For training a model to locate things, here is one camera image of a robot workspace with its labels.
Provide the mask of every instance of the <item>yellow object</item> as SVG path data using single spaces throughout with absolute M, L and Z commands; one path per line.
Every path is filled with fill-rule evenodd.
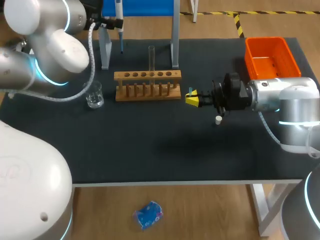
M 197 90 L 192 91 L 191 94 L 192 95 L 197 95 L 198 94 Z M 187 93 L 185 95 L 185 103 L 186 104 L 190 104 L 190 105 L 193 105 L 193 106 L 196 106 L 196 107 L 199 106 L 199 98 L 197 96 L 193 96 L 193 97 L 187 97 L 187 96 L 189 96 L 189 93 Z

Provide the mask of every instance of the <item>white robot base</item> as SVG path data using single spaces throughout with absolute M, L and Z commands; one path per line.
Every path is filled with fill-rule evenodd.
M 0 121 L 0 239 L 69 240 L 73 187 L 50 144 Z

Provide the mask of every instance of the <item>table frame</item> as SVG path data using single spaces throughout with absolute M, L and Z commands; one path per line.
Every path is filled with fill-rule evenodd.
M 193 22 L 197 21 L 199 0 L 190 0 L 193 14 Z
M 258 230 L 261 237 L 270 237 L 279 229 L 280 210 L 290 191 L 301 181 L 292 180 L 238 180 L 238 181 L 146 181 L 73 184 L 73 187 L 124 187 L 124 186 L 173 186 L 173 185 L 250 185 Z M 274 184 L 266 196 L 263 184 Z

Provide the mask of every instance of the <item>blue panel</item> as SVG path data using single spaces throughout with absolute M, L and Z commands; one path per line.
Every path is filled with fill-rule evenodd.
M 174 0 L 122 0 L 124 17 L 173 16 Z M 103 0 L 102 16 L 115 17 L 115 0 Z

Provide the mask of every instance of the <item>yellow black tape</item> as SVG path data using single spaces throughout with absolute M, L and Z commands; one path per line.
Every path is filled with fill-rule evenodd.
M 198 15 L 229 15 L 233 16 L 234 14 L 320 14 L 320 11 L 202 11 L 198 12 Z M 192 12 L 180 12 L 180 15 L 193 15 Z
M 242 29 L 242 26 L 240 24 L 239 14 L 233 14 L 233 18 L 234 18 L 234 23 L 235 23 L 236 29 L 238 31 L 239 38 L 242 39 L 245 37 L 245 35 L 244 35 L 244 31 Z

